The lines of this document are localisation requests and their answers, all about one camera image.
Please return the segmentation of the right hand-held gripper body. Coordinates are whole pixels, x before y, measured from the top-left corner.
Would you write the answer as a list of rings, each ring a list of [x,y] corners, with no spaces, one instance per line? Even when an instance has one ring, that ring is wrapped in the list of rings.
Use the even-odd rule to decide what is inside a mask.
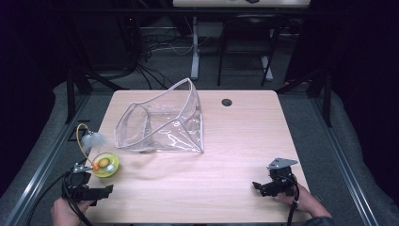
[[[297,180],[291,169],[295,164],[296,160],[277,157],[267,166],[273,184],[270,188],[276,189],[277,195],[284,192],[287,196],[296,196],[294,187]]]

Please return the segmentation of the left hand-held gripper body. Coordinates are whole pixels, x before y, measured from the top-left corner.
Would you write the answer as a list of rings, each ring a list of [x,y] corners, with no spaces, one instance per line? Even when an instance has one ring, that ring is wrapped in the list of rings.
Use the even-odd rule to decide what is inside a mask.
[[[75,202],[94,201],[88,186],[88,181],[91,177],[90,170],[91,167],[75,163],[63,177],[61,197]]]

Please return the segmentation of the yellow-green feather cat toy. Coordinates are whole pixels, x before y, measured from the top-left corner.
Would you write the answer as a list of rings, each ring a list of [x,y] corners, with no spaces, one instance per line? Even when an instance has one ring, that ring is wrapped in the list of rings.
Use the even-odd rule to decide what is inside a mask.
[[[104,135],[91,131],[84,123],[79,123],[75,129],[79,150],[89,162],[89,167],[99,178],[108,178],[119,169],[120,161],[114,153],[100,153],[93,159],[88,157],[92,148],[103,147],[107,143]]]

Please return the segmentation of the clear plastic zipper bag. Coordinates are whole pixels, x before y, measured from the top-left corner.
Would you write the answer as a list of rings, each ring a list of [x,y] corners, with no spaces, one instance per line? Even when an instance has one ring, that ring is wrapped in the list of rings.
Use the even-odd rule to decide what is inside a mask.
[[[149,100],[131,102],[114,140],[118,149],[137,153],[203,153],[203,114],[193,82],[185,78]]]

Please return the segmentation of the person's left hand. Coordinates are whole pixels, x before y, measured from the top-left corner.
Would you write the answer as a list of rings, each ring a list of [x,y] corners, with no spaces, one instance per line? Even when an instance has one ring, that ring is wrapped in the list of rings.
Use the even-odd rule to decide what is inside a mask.
[[[72,211],[67,200],[58,198],[51,208],[53,226],[79,226],[82,220]]]

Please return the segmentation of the person's right hand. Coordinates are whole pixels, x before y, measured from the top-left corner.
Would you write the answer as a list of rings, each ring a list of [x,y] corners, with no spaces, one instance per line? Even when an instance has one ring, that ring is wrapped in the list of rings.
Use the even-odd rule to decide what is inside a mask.
[[[317,201],[304,186],[298,184],[297,188],[299,189],[299,198],[297,199],[298,210],[310,214],[312,218],[331,217],[331,214],[324,207],[324,205]],[[286,204],[293,204],[294,199],[295,198],[293,196],[286,196],[284,194],[279,194],[274,198],[276,202],[282,202]]]

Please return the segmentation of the black metal stand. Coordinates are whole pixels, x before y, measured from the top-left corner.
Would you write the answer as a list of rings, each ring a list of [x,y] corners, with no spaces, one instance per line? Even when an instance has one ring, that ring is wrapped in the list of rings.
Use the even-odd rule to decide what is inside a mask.
[[[331,127],[330,109],[331,109],[331,93],[332,93],[332,77],[327,69],[318,69],[308,73],[298,79],[288,82],[282,88],[277,90],[278,94],[285,93],[291,89],[296,88],[300,84],[310,81],[310,85],[306,91],[309,98],[317,98],[321,91],[323,91],[323,104],[322,104],[322,118],[326,125]]]
[[[109,81],[98,73],[85,68],[83,66],[71,66],[67,74],[66,86],[67,86],[67,107],[68,114],[66,124],[70,123],[76,114],[75,104],[75,89],[83,95],[90,95],[93,91],[92,85],[88,82],[89,78],[100,82],[102,85],[113,89],[113,90],[125,90],[125,88]]]

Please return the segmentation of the black equipment tower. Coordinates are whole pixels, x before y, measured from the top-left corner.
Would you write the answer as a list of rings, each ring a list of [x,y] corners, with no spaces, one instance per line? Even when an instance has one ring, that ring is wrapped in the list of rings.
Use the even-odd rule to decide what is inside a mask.
[[[133,72],[138,65],[143,50],[140,25],[135,16],[119,16],[118,22],[120,35],[129,60],[127,69]]]

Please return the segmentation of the white desk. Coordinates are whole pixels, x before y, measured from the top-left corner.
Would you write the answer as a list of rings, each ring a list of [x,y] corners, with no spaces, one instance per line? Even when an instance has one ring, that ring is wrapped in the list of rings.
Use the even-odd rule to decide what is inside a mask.
[[[179,9],[255,9],[255,8],[307,8],[311,0],[259,0],[250,3],[249,0],[172,0],[173,7]],[[199,78],[200,49],[198,33],[198,16],[193,17],[193,57],[191,78]]]

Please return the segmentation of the black chair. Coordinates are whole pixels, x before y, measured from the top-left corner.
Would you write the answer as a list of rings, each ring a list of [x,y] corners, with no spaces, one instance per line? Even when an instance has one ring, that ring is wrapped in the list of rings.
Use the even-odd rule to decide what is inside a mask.
[[[239,14],[223,23],[220,41],[217,84],[224,70],[262,70],[261,85],[268,80],[279,35],[288,19],[273,14]]]

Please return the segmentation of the aluminium rail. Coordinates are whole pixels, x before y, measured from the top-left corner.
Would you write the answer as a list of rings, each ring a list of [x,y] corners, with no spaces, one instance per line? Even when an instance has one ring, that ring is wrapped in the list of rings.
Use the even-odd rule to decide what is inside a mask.
[[[380,226],[378,223],[375,214],[367,201],[363,189],[360,187],[360,184],[352,171],[352,168],[346,158],[346,155],[343,151],[342,145],[340,144],[335,130],[332,126],[328,126],[322,110],[322,104],[318,99],[310,98],[311,106],[316,112],[317,119],[321,123],[323,130],[327,134],[328,140],[332,146],[332,152],[334,155],[335,162],[338,166],[338,169],[343,177],[345,185],[350,193],[350,196],[357,207],[360,218],[364,224],[364,226]]]
[[[60,196],[58,177],[83,156],[69,138],[84,115],[90,98],[77,99],[76,114],[66,124],[67,100],[59,95],[38,141],[0,199],[0,226],[51,226],[50,209]]]

